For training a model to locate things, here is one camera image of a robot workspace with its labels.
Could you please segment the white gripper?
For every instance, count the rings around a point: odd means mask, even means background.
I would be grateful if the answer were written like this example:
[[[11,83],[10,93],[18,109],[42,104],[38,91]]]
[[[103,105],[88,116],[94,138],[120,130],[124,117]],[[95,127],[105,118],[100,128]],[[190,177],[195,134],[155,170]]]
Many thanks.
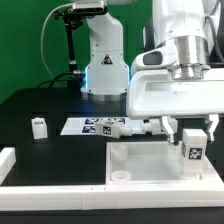
[[[224,114],[224,68],[204,70],[202,79],[174,80],[168,67],[177,62],[174,45],[139,54],[132,64],[126,100],[133,120],[158,118],[161,129],[175,144],[178,122],[169,116],[206,116],[206,134],[213,142],[219,115]]]

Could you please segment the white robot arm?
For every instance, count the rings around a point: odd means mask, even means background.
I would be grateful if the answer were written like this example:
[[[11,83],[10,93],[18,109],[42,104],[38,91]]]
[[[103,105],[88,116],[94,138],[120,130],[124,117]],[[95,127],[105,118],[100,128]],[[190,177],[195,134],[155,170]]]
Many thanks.
[[[143,29],[145,52],[131,67],[126,112],[131,119],[208,119],[209,134],[224,114],[224,68],[213,68],[218,48],[220,0],[153,0],[151,26]]]

